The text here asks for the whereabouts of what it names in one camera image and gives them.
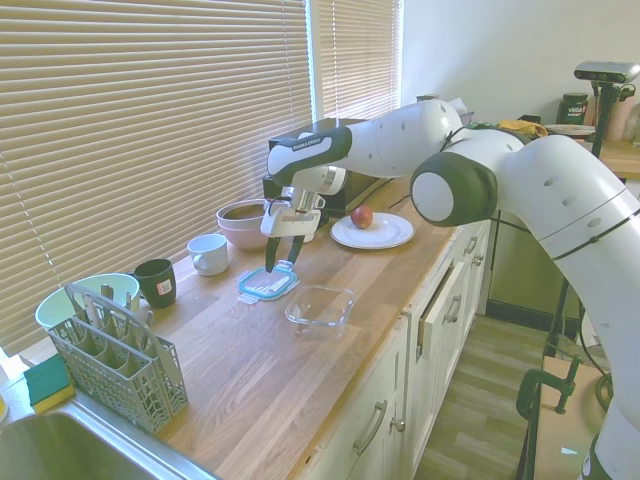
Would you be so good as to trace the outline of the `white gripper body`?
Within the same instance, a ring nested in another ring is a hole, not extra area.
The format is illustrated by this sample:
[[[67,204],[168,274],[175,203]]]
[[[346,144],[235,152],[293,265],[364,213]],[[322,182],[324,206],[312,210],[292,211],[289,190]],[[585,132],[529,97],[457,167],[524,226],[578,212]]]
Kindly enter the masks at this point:
[[[302,236],[307,243],[314,238],[320,218],[319,209],[300,213],[286,201],[266,202],[260,231],[268,238]]]

